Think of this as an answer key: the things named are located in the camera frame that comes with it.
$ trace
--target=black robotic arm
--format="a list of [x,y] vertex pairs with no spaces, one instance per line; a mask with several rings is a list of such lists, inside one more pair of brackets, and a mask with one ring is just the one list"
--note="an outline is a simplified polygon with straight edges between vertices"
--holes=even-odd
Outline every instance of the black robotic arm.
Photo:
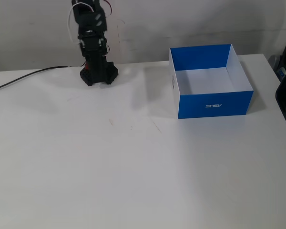
[[82,55],[86,58],[81,78],[88,86],[105,82],[111,84],[118,76],[113,62],[107,62],[107,23],[99,0],[72,0],[76,23],[79,25],[78,39]]

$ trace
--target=table surface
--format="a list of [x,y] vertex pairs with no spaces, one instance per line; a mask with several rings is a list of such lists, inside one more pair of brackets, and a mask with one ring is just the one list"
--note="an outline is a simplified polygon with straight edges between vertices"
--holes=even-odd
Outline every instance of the table surface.
[[[175,119],[168,62],[0,90],[0,229],[286,229],[286,122],[263,55],[244,116]],[[31,71],[0,72],[0,85]]]

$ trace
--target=blue box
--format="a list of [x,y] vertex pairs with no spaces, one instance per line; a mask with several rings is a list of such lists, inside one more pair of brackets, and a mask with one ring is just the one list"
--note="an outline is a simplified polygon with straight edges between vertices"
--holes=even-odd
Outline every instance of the blue box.
[[171,48],[178,118],[245,115],[253,89],[231,44]]

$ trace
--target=box wall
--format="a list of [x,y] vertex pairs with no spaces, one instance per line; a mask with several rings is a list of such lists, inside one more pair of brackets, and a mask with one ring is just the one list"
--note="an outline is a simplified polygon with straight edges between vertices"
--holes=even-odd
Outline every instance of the box wall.
[[181,95],[178,118],[245,115],[253,91]]
[[226,67],[230,44],[171,48],[176,71]]
[[232,45],[226,68],[236,91],[243,92],[253,90]]
[[173,90],[173,96],[174,96],[174,105],[175,105],[175,110],[176,110],[176,117],[178,117],[178,112],[179,112],[179,102],[180,102],[180,91],[179,91],[179,85],[178,85],[178,80],[176,77],[176,71],[174,68],[174,63],[173,63],[173,58],[172,58],[172,53],[170,50],[169,53],[169,77],[171,79],[171,87]]

